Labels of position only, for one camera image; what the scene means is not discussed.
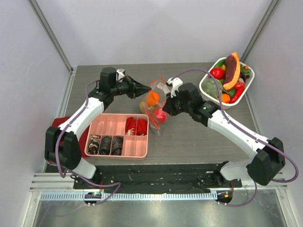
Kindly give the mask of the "toy yellow lemon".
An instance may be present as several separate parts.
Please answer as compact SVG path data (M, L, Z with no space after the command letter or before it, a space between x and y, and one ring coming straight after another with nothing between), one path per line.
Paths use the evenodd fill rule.
M145 114L145 111L146 111L146 103L144 101L141 101L139 103L139 109L141 111L142 114Z

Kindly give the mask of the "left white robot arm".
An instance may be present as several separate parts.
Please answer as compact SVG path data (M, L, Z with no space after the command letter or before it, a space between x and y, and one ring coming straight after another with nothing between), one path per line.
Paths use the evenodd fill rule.
M67 121L46 130L45 160L56 164L62 178L67 171L71 171L83 177L89 188L95 189L101 182L100 173L96 166L82 157L79 138L91 122L108 108L115 96L127 95L135 99L151 88L128 76L124 69L113 67L103 68L99 79L92 81L92 85L95 87L85 92L85 102Z

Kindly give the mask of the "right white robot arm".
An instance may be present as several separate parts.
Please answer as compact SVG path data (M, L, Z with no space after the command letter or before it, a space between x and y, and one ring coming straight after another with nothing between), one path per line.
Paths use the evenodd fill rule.
M266 186L285 166L285 158L274 149L283 148L278 138L271 140L251 131L212 101L204 101L198 89L192 83L183 83L178 78L168 83L171 92L166 95L163 111L171 116L187 113L204 126L222 134L249 157L239 162L224 162L220 171L214 174L214 182L220 187L231 180L251 178L256 183Z

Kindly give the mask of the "toy orange fruit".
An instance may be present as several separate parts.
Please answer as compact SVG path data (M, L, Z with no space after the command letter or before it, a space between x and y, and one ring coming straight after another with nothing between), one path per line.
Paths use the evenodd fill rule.
M160 96L157 92L150 91L146 97L148 106L156 106L160 101Z

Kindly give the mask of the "clear orange zip top bag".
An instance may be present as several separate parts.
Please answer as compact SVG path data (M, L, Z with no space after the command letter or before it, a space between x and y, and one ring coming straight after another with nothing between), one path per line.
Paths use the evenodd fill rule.
M159 122L155 115L153 114L153 112L158 109L158 108L163 108L165 103L166 103L166 94L170 92L169 87L166 84L166 80L163 78L159 78L156 79L154 81L152 81L149 84L149 87L151 87L151 91L157 92L160 96L160 101L156 106L148 106L147 102L146 102L146 97L148 95L148 92L144 98L142 99L142 101L144 101L146 103L146 111L145 111L145 115L148 116L149 118L149 127L151 128L151 130L157 135L160 136L162 134L163 131L163 126L166 124L165 123L161 123Z

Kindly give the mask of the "toy red pomegranate apple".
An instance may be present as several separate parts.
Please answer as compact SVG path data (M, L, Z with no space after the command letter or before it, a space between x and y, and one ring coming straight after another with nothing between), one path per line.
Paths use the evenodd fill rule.
M168 113L166 113L165 111L163 111L162 108L158 108L156 109L153 114L155 115L156 119L161 122L161 123L165 123L167 121L168 118Z

